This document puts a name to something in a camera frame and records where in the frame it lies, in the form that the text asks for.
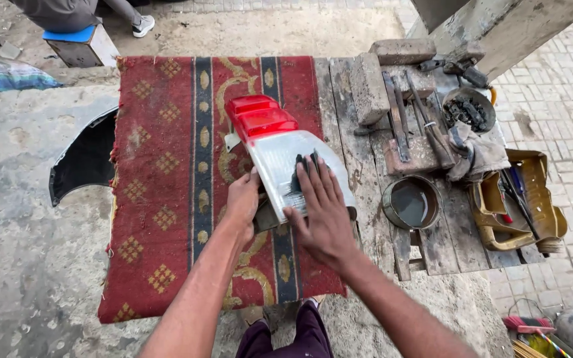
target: wooden table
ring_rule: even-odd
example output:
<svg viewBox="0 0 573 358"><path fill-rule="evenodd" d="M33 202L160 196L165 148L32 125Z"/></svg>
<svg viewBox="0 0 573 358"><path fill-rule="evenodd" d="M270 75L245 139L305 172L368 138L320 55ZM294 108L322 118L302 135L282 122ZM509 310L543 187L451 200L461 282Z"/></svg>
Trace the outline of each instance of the wooden table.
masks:
<svg viewBox="0 0 573 358"><path fill-rule="evenodd" d="M364 253L384 272L397 273L400 281L410 280L411 271L424 269L434 275L543 261L544 257L534 245L510 252L486 250L474 223L467 189L445 181L444 173L422 174L435 183L443 199L443 212L434 226L409 232L388 221L382 210L381 194L388 184L401 177L386 173L383 145L393 138L393 133L378 131L370 136L353 135L358 124L348 79L352 63L352 58L316 59L315 69L324 141L346 165L349 184L357 200L355 234ZM450 87L457 86L457 79L435 72L435 81L438 90L426 101L426 108L430 116L437 118L440 103L437 96L442 98ZM414 112L406 112L410 132L418 134ZM390 123L380 120L374 127L390 128ZM505 143L498 123L484 136ZM411 259L411 251L416 251L412 246L419 248L420 258Z"/></svg>

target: tail light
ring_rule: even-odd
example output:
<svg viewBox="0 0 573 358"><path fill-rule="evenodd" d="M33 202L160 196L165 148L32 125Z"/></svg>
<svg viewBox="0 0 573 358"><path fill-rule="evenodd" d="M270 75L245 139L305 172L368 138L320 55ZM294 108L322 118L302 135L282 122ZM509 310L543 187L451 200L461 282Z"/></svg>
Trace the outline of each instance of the tail light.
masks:
<svg viewBox="0 0 573 358"><path fill-rule="evenodd" d="M291 179L296 157L314 151L336 174L351 219L355 219L356 202L348 186L346 167L320 138L299 130L295 118L278 102L266 95L248 95L230 100L225 110L230 120L230 133L225 137L227 150L243 143L269 198L269 202L259 205L256 231L286 223L284 207L295 207L306 216L304 196L293 190Z"/></svg>

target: rug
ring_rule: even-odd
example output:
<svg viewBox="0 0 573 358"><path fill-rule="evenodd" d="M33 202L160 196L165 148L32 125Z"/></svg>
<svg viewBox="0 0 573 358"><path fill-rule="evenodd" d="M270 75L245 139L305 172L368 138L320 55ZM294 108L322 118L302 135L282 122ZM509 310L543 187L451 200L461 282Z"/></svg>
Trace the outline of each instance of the rug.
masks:
<svg viewBox="0 0 573 358"><path fill-rule="evenodd" d="M300 129L322 137L311 57L124 57L109 267L101 323L162 315L226 211L227 188L252 168L242 145L227 153L225 103L264 93ZM346 287L288 225L243 248L224 310L274 305Z"/></svg>

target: stool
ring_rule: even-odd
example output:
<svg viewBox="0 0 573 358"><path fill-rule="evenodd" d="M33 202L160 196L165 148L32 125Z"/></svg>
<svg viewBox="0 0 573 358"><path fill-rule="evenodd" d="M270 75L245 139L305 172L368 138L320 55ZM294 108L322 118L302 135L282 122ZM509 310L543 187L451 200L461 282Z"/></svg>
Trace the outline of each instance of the stool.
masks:
<svg viewBox="0 0 573 358"><path fill-rule="evenodd" d="M116 67L118 50L101 24L71 34L44 31L43 39L68 67Z"/></svg>

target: person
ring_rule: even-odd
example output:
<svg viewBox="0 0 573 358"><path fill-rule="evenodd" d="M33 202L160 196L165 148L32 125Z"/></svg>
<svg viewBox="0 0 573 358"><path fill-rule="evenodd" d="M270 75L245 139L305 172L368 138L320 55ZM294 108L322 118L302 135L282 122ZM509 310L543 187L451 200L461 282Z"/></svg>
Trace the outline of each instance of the person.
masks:
<svg viewBox="0 0 573 358"><path fill-rule="evenodd" d="M306 157L307 164L313 165ZM284 213L302 245L316 260L335 270L362 299L405 358L478 356L404 291L389 280L356 246L336 176L318 162L310 177L302 163L297 177L306 200L308 223L294 208ZM140 357L209 357L218 315L238 255L251 240L251 220L258 206L260 177L255 168L231 184L227 211L205 245ZM249 322L236 357L332 357L327 332L316 307L307 299L296 318L294 342L277 350L265 320Z"/></svg>
<svg viewBox="0 0 573 358"><path fill-rule="evenodd" d="M79 32L100 24L94 16L98 0L9 0L40 28L56 33ZM103 0L132 24L132 34L144 37L154 28L151 15L141 15L127 0Z"/></svg>

